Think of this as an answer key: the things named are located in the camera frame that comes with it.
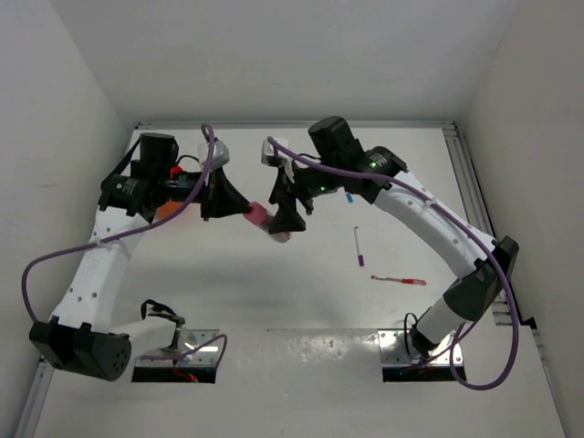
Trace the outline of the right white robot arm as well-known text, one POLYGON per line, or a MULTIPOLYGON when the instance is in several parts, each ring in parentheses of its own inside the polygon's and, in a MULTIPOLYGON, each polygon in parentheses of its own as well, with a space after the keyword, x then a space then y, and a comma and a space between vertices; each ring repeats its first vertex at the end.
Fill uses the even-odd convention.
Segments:
POLYGON ((346 120, 327 117, 308 135, 318 160, 307 164, 272 137, 261 162, 278 170, 269 198, 277 212, 272 234, 303 232, 314 198, 339 188, 396 218, 421 238, 451 269, 455 282, 409 330, 404 344, 415 358, 429 358, 455 329, 481 319, 508 283, 518 255, 510 237, 498 240, 465 223, 422 186, 407 164, 385 147, 364 150, 346 120))

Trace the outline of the white pen purple cap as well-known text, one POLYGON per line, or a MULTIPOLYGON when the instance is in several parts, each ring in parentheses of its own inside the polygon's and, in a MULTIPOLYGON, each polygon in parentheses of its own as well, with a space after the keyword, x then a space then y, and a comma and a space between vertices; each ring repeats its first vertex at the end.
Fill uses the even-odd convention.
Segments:
POLYGON ((364 255, 363 255, 361 248, 360 248, 360 229, 358 226, 355 226, 353 228, 353 235, 354 235, 354 242, 355 242, 356 254, 357 254, 357 259, 358 259, 358 266, 364 267, 365 266, 364 255))

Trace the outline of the aluminium table rail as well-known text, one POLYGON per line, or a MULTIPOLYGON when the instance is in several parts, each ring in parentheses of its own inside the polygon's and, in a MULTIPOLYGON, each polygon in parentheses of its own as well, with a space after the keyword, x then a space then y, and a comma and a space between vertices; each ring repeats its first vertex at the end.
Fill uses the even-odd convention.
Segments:
POLYGON ((15 438, 33 438, 38 421, 43 411, 54 369, 44 359, 36 367, 36 373, 31 384, 25 407, 16 429, 15 438))
POLYGON ((443 136, 469 223, 480 231, 495 236, 475 168, 460 131, 454 124, 450 124, 443 129, 443 136))

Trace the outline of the red gel pen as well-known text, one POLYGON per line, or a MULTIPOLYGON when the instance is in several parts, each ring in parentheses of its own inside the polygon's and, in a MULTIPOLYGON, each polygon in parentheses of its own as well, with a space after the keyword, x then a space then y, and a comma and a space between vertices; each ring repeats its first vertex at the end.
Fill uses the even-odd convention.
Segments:
POLYGON ((376 281, 389 281, 389 282, 395 282, 395 283, 401 283, 401 284, 407 284, 407 285, 415 285, 415 286, 426 286, 427 285, 427 282, 425 280, 417 279, 417 278, 403 278, 403 277, 371 275, 370 279, 376 280, 376 281))

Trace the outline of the metal base plate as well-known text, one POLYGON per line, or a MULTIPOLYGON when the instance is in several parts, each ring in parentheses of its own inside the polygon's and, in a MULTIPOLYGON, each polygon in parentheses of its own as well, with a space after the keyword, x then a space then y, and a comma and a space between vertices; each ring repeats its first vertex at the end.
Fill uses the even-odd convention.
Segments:
POLYGON ((172 366, 176 361, 179 366, 204 367, 214 366, 222 351, 222 341, 210 339, 218 335, 213 330, 184 329, 178 335, 174 349, 154 349, 135 360, 137 367, 172 366))
POLYGON ((451 364, 463 367, 464 359, 459 344, 453 344, 454 332, 448 334, 434 350, 430 351, 432 360, 425 360, 413 347, 406 351, 403 329, 380 329, 378 341, 381 354, 381 365, 385 368, 431 367, 448 368, 451 364))

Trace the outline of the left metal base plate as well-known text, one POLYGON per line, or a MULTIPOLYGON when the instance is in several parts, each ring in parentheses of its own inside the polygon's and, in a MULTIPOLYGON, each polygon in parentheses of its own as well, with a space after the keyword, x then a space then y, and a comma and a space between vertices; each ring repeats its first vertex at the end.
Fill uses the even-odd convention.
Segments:
POLYGON ((222 341, 210 339, 218 335, 213 330, 184 329, 178 335, 174 349, 154 349, 135 360, 137 367, 172 366, 176 361, 179 366, 204 367, 214 366, 222 351, 222 341))

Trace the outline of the right aluminium table rail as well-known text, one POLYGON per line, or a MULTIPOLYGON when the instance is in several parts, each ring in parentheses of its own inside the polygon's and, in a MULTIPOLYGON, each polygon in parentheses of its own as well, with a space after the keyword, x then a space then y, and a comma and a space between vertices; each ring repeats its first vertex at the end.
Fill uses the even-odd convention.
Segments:
POLYGON ((450 124, 443 129, 443 136, 469 223, 480 231, 495 236, 475 168, 460 131, 454 124, 450 124))

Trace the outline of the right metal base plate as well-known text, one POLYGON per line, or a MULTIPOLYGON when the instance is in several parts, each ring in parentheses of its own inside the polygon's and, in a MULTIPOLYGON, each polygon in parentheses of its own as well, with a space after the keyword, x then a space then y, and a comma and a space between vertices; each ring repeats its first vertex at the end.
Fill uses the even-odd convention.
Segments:
POLYGON ((430 351, 432 360, 425 360, 413 347, 406 351, 403 329, 380 329, 378 341, 381 354, 381 365, 385 368, 431 367, 448 368, 451 364, 463 367, 464 359, 459 344, 453 344, 454 332, 448 334, 434 350, 430 351))

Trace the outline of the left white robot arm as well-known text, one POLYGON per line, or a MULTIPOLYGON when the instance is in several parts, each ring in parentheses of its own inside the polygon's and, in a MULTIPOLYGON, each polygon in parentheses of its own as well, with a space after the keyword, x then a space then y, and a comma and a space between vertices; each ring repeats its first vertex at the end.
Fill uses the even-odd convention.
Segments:
POLYGON ((250 203, 226 179, 228 150, 213 128, 204 137, 199 172, 176 171, 179 145, 165 133, 142 133, 100 184, 98 209, 89 241, 74 247, 82 258, 59 304, 46 321, 33 320, 31 343, 56 370, 116 381, 136 359, 178 362, 185 320, 162 303, 147 299, 139 320, 113 327, 120 286, 143 235, 173 219, 158 209, 176 201, 180 210, 198 203, 203 218, 247 214, 250 203))

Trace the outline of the orange round organizer container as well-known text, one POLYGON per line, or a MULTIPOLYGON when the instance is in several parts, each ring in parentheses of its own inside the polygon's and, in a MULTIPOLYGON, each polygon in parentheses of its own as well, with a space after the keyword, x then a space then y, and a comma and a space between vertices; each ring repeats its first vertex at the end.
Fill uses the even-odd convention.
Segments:
POLYGON ((181 207, 181 203, 177 202, 167 202, 164 205, 160 206, 156 211, 156 218, 157 219, 164 219, 169 215, 173 214, 176 210, 181 207))

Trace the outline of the left aluminium table rail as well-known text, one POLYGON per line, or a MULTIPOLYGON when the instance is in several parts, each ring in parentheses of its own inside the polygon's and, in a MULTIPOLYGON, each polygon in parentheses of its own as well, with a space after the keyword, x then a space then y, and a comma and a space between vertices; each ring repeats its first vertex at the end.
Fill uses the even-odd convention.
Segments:
POLYGON ((36 367, 36 373, 31 384, 25 407, 16 429, 15 438, 33 438, 38 421, 43 411, 54 369, 44 359, 36 367))

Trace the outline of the pink glue stick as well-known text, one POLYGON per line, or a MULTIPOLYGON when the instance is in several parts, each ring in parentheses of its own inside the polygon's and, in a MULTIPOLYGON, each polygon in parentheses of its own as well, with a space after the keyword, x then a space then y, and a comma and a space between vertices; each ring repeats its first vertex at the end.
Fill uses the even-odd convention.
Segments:
POLYGON ((256 228, 260 229, 264 234, 270 237, 273 241, 284 244, 291 238, 291 234, 277 233, 271 234, 269 232, 270 226, 274 220, 274 216, 260 203, 251 202, 249 204, 249 212, 243 214, 243 217, 256 228))

